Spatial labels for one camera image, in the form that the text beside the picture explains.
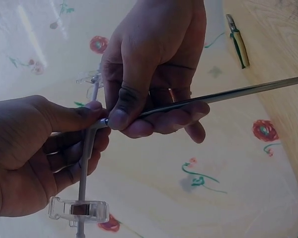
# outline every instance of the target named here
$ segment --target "red flower print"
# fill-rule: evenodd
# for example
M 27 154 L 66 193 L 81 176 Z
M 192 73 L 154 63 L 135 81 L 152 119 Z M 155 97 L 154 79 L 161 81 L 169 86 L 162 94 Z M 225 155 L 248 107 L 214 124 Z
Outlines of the red flower print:
M 269 120 L 257 120 L 253 124 L 254 135 L 265 142 L 275 141 L 279 139 L 279 136 Z
M 111 214 L 109 214 L 109 222 L 99 223 L 97 225 L 99 228 L 109 232 L 118 232 L 120 228 L 120 222 L 117 221 Z
M 189 162 L 192 163 L 192 164 L 195 164 L 195 163 L 197 163 L 197 159 L 196 158 L 191 158 L 189 160 Z
M 33 68 L 31 69 L 31 72 L 36 74 L 36 75 L 41 75 L 44 73 L 44 66 L 42 65 L 41 62 L 37 61 L 34 65 Z
M 52 30 L 55 30 L 58 26 L 59 26 L 59 25 L 58 25 L 58 22 L 56 21 L 56 22 L 51 23 L 50 28 L 51 28 Z
M 34 64 L 35 64 L 34 60 L 30 59 L 29 60 L 29 65 L 34 65 Z
M 108 39 L 102 36 L 95 36 L 91 39 L 89 47 L 97 54 L 102 54 L 106 50 L 108 45 Z

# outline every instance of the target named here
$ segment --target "finger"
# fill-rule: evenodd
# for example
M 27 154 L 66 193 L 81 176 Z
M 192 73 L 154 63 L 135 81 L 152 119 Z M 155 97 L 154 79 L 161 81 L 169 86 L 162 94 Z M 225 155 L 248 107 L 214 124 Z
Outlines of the finger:
M 109 127 L 97 131 L 94 141 L 94 150 L 103 152 L 108 147 L 110 133 L 111 129 Z
M 173 103 L 173 98 L 168 88 L 151 89 L 150 96 L 155 107 L 166 106 Z
M 42 149 L 45 154 L 51 154 L 60 150 L 65 150 L 82 140 L 82 131 L 56 133 L 51 135 L 43 144 Z
M 97 131 L 93 149 L 99 152 L 104 151 L 109 144 L 110 129 L 103 128 Z M 52 172 L 57 172 L 67 166 L 78 162 L 82 156 L 83 143 L 79 142 L 71 148 L 61 150 L 56 154 L 47 156 Z
M 153 103 L 151 100 L 151 96 L 148 95 L 145 109 L 152 108 Z M 153 134 L 153 125 L 146 120 L 136 119 L 132 124 L 130 124 L 130 126 L 123 130 L 122 133 L 132 139 L 147 137 Z
M 90 175 L 97 167 L 100 159 L 100 152 L 93 150 L 90 160 L 88 160 L 87 175 Z M 57 193 L 61 192 L 70 185 L 77 183 L 80 179 L 81 167 L 79 162 L 65 167 L 61 171 L 54 173 L 55 183 L 57 185 Z
M 187 87 L 180 90 L 173 90 L 172 94 L 174 100 L 179 102 L 189 99 L 191 91 L 190 88 Z M 206 103 L 197 101 L 184 106 L 182 109 L 191 117 L 191 122 L 185 127 L 186 132 L 194 142 L 202 143 L 205 139 L 205 130 L 199 120 L 209 114 L 210 107 Z
M 171 110 L 161 114 L 157 119 L 150 119 L 154 131 L 160 134 L 171 134 L 186 127 L 191 122 L 190 115 L 181 109 Z
M 61 150 L 58 153 L 47 155 L 51 171 L 55 173 L 65 167 L 74 165 L 80 160 L 82 152 L 83 144 L 79 142 L 67 150 Z
M 126 129 L 145 106 L 150 82 L 159 62 L 146 51 L 131 49 L 130 41 L 122 42 L 123 82 L 108 122 L 114 130 Z
M 96 101 L 73 109 L 52 103 L 41 96 L 30 96 L 25 100 L 43 115 L 51 133 L 86 129 L 99 119 L 103 110 L 101 103 Z

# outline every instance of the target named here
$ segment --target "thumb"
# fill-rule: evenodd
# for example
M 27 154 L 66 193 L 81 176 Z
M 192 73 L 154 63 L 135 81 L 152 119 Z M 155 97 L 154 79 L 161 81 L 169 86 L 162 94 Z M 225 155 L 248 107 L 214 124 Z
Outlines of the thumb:
M 109 115 L 114 130 L 126 129 L 145 107 L 152 76 L 158 60 L 139 54 L 122 54 L 123 82 L 118 101 Z
M 66 108 L 44 97 L 29 98 L 50 125 L 52 132 L 71 132 L 88 128 L 104 113 L 100 102 L 93 101 L 81 108 Z

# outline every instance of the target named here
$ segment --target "plastic tablecloth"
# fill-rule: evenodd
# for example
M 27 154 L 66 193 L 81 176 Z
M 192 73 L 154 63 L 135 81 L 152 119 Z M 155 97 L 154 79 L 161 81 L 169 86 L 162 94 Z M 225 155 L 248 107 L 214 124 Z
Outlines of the plastic tablecloth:
M 67 107 L 88 101 L 112 32 L 134 0 L 0 0 L 0 100 L 40 94 Z M 205 0 L 206 44 L 192 97 L 247 86 L 225 49 L 220 0 Z M 104 93 L 99 99 L 104 103 Z M 256 95 L 211 104 L 207 138 L 184 131 L 132 140 L 113 132 L 87 181 L 89 200 L 109 203 L 106 224 L 87 238 L 298 238 L 298 184 Z M 78 184 L 60 197 L 77 199 Z M 47 208 L 0 218 L 0 238 L 75 237 Z

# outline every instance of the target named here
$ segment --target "knuckle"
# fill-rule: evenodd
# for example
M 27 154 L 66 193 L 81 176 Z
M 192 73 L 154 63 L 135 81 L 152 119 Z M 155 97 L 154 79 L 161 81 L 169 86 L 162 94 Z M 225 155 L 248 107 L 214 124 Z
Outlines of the knuckle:
M 41 95 L 33 95 L 28 97 L 30 103 L 35 104 L 35 105 L 46 105 L 49 100 L 47 100 L 45 97 Z

